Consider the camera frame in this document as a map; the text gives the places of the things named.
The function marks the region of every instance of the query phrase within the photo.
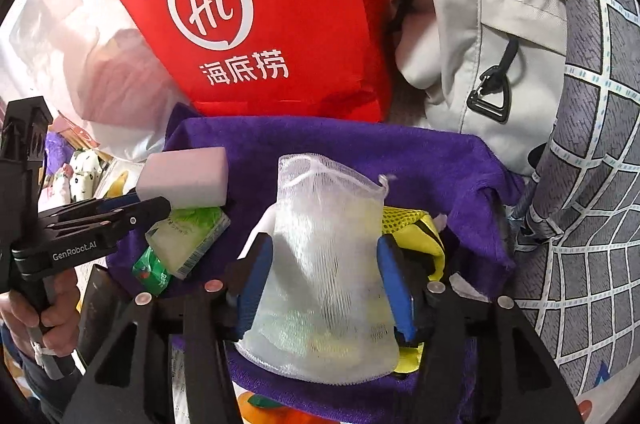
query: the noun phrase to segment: white mesh bag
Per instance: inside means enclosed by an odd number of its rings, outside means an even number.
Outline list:
[[[236,346],[285,377],[356,384],[398,364],[376,262],[388,188],[321,155],[280,158],[273,266]]]

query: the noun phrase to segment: red paper bag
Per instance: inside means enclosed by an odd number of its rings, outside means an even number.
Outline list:
[[[205,115],[386,115],[389,0],[121,1]]]

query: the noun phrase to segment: metal screw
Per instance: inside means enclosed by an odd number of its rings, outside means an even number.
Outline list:
[[[511,310],[512,308],[514,308],[515,303],[509,296],[500,296],[498,298],[498,306],[505,310]]]
[[[136,296],[136,305],[148,305],[154,297],[149,292],[141,292]]]
[[[447,288],[444,286],[444,283],[439,281],[430,281],[427,283],[427,290],[431,292],[431,294],[442,294],[446,289]]]
[[[207,292],[220,292],[224,286],[224,283],[219,279],[212,279],[204,283],[204,290]]]

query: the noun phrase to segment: white sponge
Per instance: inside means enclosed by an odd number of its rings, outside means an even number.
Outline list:
[[[172,209],[221,207],[228,178],[224,148],[167,151],[149,156],[136,192],[140,200],[165,197]]]

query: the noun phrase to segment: plastic bag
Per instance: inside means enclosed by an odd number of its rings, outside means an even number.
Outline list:
[[[118,0],[27,0],[10,43],[34,87],[113,156],[161,151],[188,103]]]
[[[389,0],[121,0],[204,115],[380,121]]]
[[[241,354],[324,384],[393,371],[398,345],[376,261],[386,192],[319,155],[280,159],[273,265]]]

